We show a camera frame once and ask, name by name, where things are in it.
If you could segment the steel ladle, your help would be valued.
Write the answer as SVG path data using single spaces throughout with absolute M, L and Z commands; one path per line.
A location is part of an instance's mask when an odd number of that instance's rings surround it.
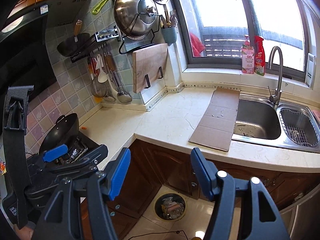
M 116 89 L 117 89 L 117 98 L 119 100 L 120 103 L 124 103 L 124 104 L 128 104 L 132 102 L 132 97 L 131 95 L 126 92 L 125 90 L 122 89 L 122 82 L 120 80 L 120 77 L 117 74 L 116 71 L 116 64 L 114 62 L 114 59 L 112 57 L 112 55 L 110 54 L 106 54 L 105 55 L 105 60 L 106 60 L 106 64 L 108 66 L 108 69 L 112 75 L 114 84 L 116 85 Z

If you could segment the red cloth outside window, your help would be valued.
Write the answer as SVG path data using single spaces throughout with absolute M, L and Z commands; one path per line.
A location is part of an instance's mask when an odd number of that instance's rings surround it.
M 193 33 L 189 33 L 191 50 L 193 57 L 200 57 L 201 53 L 205 50 L 205 46 L 199 40 L 199 38 Z

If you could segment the flat brown cardboard sheet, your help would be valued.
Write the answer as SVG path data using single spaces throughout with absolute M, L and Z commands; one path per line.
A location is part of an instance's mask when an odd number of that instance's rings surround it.
M 240 92 L 217 88 L 189 142 L 229 151 L 238 114 Z

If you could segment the blue chopstick holder cup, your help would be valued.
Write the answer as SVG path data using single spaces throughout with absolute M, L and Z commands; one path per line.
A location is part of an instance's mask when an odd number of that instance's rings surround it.
M 177 41 L 177 30 L 175 27 L 170 28 L 162 28 L 161 29 L 164 41 L 167 43 L 168 46 L 175 44 Z

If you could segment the red spray bottle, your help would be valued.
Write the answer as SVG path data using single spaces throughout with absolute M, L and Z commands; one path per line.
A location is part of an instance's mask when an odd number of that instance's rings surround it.
M 263 38 L 261 36 L 255 36 L 255 63 L 254 72 L 258 75 L 265 75 L 265 51 L 263 47 Z

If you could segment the pink soap pouch bottle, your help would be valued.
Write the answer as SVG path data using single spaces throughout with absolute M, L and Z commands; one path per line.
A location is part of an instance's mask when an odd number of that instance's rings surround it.
M 244 35 L 245 41 L 241 47 L 241 71 L 245 74 L 254 73 L 254 47 L 251 46 L 249 36 Z

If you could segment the sink drain basket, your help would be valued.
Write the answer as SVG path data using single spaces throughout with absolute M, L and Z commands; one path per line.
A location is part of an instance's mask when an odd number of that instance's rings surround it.
M 305 147 L 318 146 L 319 137 L 315 127 L 304 113 L 285 108 L 280 111 L 279 117 L 285 134 L 294 143 Z

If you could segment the white spoon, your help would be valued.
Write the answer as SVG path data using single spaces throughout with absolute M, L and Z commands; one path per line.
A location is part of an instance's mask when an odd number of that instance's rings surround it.
M 100 54 L 98 54 L 97 55 L 97 68 L 99 70 L 98 82 L 99 83 L 105 83 L 107 81 L 107 74 L 104 72 L 101 63 L 102 63 L 101 56 L 100 56 Z

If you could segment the stainless steel sink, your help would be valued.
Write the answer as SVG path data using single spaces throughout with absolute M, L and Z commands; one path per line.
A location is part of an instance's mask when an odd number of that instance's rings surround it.
M 280 111 L 285 108 L 300 111 L 309 117 L 319 137 L 319 121 L 310 108 L 286 101 L 274 105 L 267 98 L 241 94 L 232 139 L 263 146 L 319 153 L 319 143 L 316 147 L 305 147 L 287 137 L 279 117 Z

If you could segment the round trash bin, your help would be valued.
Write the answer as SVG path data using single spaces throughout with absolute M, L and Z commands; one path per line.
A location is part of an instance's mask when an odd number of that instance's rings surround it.
M 154 204 L 156 215 L 165 221 L 181 219 L 186 210 L 184 198 L 176 193 L 165 193 L 158 197 Z

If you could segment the black wall utensil rack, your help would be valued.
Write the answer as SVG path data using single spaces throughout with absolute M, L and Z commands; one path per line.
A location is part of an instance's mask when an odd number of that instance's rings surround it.
M 87 57 L 91 52 L 93 52 L 98 47 L 101 47 L 108 40 L 119 39 L 120 31 L 116 26 L 113 29 L 105 29 L 102 31 L 95 32 L 83 45 L 80 46 L 76 52 L 70 56 L 72 63 L 75 63 L 85 57 Z

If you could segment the black wok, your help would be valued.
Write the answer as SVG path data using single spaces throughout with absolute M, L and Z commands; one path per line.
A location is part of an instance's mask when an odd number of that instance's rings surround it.
M 61 115 L 55 123 L 55 126 L 48 132 L 44 138 L 39 153 L 52 150 L 57 146 L 65 144 L 68 150 L 74 145 L 79 133 L 79 119 L 76 113 Z

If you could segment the black pan on rack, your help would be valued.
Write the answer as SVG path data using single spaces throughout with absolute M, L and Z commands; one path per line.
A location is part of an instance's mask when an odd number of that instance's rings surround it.
M 73 36 L 60 42 L 57 46 L 57 51 L 64 57 L 73 56 L 76 51 L 90 38 L 89 33 L 80 33 L 82 20 L 77 20 Z

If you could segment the wooden cutting board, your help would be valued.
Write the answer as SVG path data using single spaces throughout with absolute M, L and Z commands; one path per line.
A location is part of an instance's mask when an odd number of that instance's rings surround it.
M 133 92 L 139 93 L 164 77 L 168 45 L 156 44 L 132 53 Z

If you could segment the steel pot lid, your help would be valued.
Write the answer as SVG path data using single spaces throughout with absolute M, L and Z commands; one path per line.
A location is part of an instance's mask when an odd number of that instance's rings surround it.
M 140 40 L 151 31 L 157 9 L 153 0 L 114 0 L 113 14 L 124 36 Z

